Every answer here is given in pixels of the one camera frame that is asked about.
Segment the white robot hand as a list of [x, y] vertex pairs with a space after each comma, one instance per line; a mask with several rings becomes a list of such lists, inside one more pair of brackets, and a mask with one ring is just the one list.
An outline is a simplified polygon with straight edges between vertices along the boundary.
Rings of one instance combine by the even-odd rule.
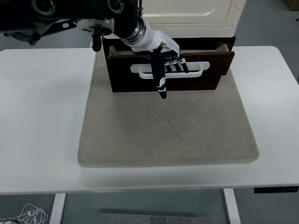
[[147, 21], [140, 18], [133, 33], [122, 38], [133, 53], [150, 60], [154, 84], [162, 99], [167, 97], [165, 66], [173, 64], [189, 72], [179, 45], [160, 30], [153, 30]]

